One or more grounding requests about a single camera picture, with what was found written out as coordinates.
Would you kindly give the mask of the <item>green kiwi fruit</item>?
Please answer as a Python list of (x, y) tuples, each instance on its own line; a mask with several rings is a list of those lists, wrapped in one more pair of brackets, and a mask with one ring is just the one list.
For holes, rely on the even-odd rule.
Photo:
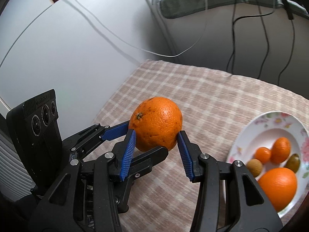
[(294, 173), (297, 173), (301, 164), (301, 160), (298, 154), (292, 154), (288, 161), (286, 161), (284, 167), (290, 169)]

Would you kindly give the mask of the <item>green windowsill cloth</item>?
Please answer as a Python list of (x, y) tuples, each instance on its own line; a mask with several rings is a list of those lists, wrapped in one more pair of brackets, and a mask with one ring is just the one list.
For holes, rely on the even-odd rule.
[[(176, 19), (202, 12), (206, 8), (215, 9), (239, 3), (273, 8), (274, 0), (161, 0), (159, 1), (159, 9), (164, 18)], [(277, 0), (276, 7), (283, 7), (281, 0)]]

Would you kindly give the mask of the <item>large orange on plate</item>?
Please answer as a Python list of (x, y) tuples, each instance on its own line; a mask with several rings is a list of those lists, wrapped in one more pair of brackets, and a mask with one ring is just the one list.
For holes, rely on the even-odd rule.
[(288, 206), (297, 190), (296, 175), (288, 168), (271, 169), (258, 180), (258, 183), (276, 212)]

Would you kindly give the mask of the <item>small brown kiwi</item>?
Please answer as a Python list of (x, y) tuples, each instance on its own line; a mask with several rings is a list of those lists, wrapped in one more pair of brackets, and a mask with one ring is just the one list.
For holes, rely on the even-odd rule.
[(258, 159), (249, 160), (246, 167), (254, 177), (258, 177), (263, 170), (263, 164)]

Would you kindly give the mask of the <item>floral white plate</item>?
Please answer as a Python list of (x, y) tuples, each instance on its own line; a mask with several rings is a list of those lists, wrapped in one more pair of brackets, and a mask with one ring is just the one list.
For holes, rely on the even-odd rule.
[(296, 173), (297, 190), (292, 201), (278, 213), (283, 218), (301, 199), (308, 184), (308, 131), (295, 116), (281, 111), (263, 113), (246, 125), (236, 138), (227, 156), (227, 163), (240, 160), (247, 163), (260, 147), (271, 148), (286, 137), (291, 143), (290, 154), (298, 154), (300, 167)]

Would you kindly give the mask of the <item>large rough orange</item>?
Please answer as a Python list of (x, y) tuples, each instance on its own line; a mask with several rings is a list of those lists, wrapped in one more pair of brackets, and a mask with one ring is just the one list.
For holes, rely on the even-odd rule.
[(165, 97), (152, 97), (134, 110), (128, 128), (136, 132), (136, 148), (141, 152), (163, 146), (172, 150), (182, 130), (182, 112)]

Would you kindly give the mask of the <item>small mandarin orange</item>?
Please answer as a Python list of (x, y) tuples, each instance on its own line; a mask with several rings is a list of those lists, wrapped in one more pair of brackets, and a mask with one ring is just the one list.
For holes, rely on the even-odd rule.
[(271, 150), (266, 147), (260, 147), (256, 150), (254, 158), (259, 160), (262, 164), (266, 164), (270, 161)]

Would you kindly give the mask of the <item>checked beige tablecloth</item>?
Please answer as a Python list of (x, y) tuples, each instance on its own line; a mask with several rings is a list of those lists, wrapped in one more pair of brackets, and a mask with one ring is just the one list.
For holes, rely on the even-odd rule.
[[(283, 111), (308, 125), (308, 100), (301, 95), (254, 78), (164, 61), (146, 61), (138, 67), (93, 122), (117, 125), (155, 96), (178, 105), (189, 140), (219, 161), (227, 159), (245, 125), (262, 113)], [(135, 181), (129, 210), (119, 217), (123, 231), (189, 231), (198, 191), (174, 148), (165, 161)]]

